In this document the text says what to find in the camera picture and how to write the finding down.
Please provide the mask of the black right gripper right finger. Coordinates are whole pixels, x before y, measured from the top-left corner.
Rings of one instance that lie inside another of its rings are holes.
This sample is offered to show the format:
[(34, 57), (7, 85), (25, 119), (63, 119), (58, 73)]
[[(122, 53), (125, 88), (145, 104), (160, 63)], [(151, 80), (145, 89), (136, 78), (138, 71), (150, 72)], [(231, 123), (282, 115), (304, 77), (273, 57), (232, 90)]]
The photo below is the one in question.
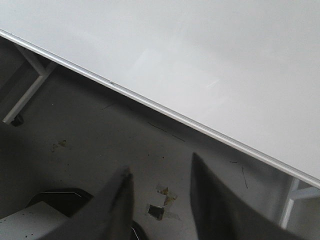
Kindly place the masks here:
[(192, 154), (190, 205), (200, 240), (299, 240), (234, 194), (197, 154)]

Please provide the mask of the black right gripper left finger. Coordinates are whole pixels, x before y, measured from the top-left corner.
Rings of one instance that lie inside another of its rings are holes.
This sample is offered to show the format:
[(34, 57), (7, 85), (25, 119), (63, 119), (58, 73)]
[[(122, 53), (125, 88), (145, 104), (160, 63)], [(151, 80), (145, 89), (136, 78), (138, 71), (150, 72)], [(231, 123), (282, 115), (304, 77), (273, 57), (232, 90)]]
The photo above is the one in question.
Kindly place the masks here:
[(122, 167), (86, 206), (52, 232), (52, 239), (128, 240), (133, 208), (133, 175)]

